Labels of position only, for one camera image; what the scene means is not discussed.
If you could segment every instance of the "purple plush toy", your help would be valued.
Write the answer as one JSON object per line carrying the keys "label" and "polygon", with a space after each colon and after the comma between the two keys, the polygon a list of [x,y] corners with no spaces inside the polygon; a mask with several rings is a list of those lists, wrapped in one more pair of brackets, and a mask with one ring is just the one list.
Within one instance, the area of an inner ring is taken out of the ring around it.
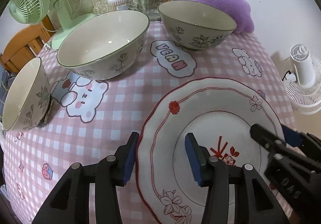
{"label": "purple plush toy", "polygon": [[237,27],[233,33],[254,31],[254,23],[251,19],[251,7],[245,0],[192,0],[217,8],[230,15],[236,22]]}

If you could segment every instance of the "white fan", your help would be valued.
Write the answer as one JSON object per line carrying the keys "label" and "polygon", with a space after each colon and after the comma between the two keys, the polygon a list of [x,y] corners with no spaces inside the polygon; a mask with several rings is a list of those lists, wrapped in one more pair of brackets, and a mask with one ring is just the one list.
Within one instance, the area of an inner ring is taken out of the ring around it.
{"label": "white fan", "polygon": [[294,73],[288,71],[283,82],[292,108],[302,114],[314,114],[321,109],[321,61],[303,44],[291,47],[290,59]]}
{"label": "white fan", "polygon": [[71,19],[65,2],[71,6],[67,0],[10,0],[9,11],[12,17],[23,24],[38,24],[48,14],[49,10],[57,12],[62,29],[58,30],[53,38],[51,46],[53,49],[58,49],[63,40],[78,26],[87,20],[96,17],[95,14],[84,14]]}

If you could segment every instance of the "floral bowl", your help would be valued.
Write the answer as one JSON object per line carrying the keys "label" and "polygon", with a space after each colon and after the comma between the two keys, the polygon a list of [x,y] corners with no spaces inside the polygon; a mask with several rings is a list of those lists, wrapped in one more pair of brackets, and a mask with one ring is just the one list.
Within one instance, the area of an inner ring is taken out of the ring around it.
{"label": "floral bowl", "polygon": [[216,47],[236,29],[229,15],[199,2],[170,1],[158,10],[170,36],[187,48]]}
{"label": "floral bowl", "polygon": [[145,14],[133,10],[92,18],[66,37],[58,50],[57,61],[91,80],[118,76],[138,58],[149,24]]}
{"label": "floral bowl", "polygon": [[3,108],[3,128],[26,132],[39,125],[50,101],[49,81],[40,57],[30,60],[14,79]]}

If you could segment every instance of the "blue gripper pad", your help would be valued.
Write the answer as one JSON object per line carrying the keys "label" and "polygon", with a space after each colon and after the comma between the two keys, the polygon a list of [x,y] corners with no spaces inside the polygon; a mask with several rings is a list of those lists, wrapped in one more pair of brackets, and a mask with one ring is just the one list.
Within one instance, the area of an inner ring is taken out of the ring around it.
{"label": "blue gripper pad", "polygon": [[189,160],[189,165],[191,166],[194,180],[197,182],[199,186],[201,186],[203,184],[203,179],[201,175],[201,164],[197,158],[196,152],[194,151],[189,134],[185,136],[185,150]]}
{"label": "blue gripper pad", "polygon": [[297,131],[290,129],[285,125],[281,125],[285,142],[292,147],[299,147],[302,144],[301,134]]}
{"label": "blue gripper pad", "polygon": [[123,171],[123,184],[126,185],[126,183],[130,180],[130,177],[132,176],[135,159],[136,159],[136,146],[137,146],[138,137],[135,137],[135,140],[133,141],[132,146],[130,147],[126,162],[124,164],[124,171]]}

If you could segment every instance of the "mint green fan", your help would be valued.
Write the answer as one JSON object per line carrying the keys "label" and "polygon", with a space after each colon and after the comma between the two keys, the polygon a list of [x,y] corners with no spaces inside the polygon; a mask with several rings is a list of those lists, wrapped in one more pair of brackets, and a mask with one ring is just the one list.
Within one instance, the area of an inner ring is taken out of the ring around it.
{"label": "mint green fan", "polygon": [[95,14],[85,14],[70,19],[65,1],[66,0],[10,0],[9,12],[19,23],[34,25],[40,23],[48,14],[49,10],[56,11],[62,29],[54,34],[51,47],[58,49],[63,40],[76,27],[96,16]]}

